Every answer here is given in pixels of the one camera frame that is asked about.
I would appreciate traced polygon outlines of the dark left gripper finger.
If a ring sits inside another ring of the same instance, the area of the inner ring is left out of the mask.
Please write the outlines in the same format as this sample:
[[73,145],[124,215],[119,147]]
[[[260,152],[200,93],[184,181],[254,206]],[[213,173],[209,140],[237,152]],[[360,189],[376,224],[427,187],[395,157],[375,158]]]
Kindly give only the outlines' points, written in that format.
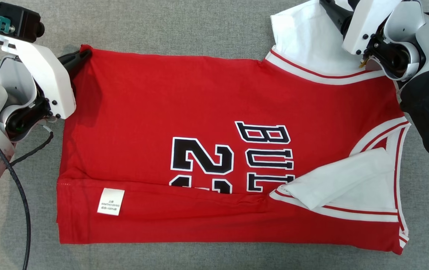
[[91,55],[92,52],[90,49],[87,49],[85,51],[76,51],[60,56],[59,61],[62,65],[78,65],[88,60]]
[[81,68],[84,67],[84,65],[88,62],[88,60],[86,60],[84,63],[80,63],[78,65],[63,65],[63,66],[67,70],[69,75],[77,75],[77,73],[81,70]]

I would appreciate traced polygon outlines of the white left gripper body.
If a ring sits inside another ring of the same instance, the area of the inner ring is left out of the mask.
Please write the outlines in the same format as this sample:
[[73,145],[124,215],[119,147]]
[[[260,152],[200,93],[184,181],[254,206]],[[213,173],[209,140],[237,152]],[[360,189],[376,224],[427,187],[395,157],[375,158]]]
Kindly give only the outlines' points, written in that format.
[[2,51],[19,57],[45,97],[57,104],[51,106],[54,115],[67,119],[76,109],[71,80],[65,67],[47,47],[0,34]]

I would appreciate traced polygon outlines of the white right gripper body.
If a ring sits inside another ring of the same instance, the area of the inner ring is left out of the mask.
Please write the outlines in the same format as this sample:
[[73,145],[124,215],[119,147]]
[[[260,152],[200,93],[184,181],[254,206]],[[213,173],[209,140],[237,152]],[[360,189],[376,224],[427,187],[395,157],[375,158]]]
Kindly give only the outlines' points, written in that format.
[[360,0],[354,9],[342,48],[353,55],[363,53],[372,34],[377,32],[381,23],[400,2],[401,0]]

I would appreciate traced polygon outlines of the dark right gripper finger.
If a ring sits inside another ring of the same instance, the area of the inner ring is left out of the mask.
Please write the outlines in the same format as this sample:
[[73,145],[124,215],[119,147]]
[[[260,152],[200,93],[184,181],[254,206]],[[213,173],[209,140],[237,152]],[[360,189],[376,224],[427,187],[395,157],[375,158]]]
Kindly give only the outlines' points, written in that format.
[[334,23],[342,23],[345,19],[352,17],[353,11],[337,5],[334,0],[328,0],[327,14]]
[[346,36],[348,32],[348,10],[337,5],[334,0],[320,0],[319,3],[342,36]]

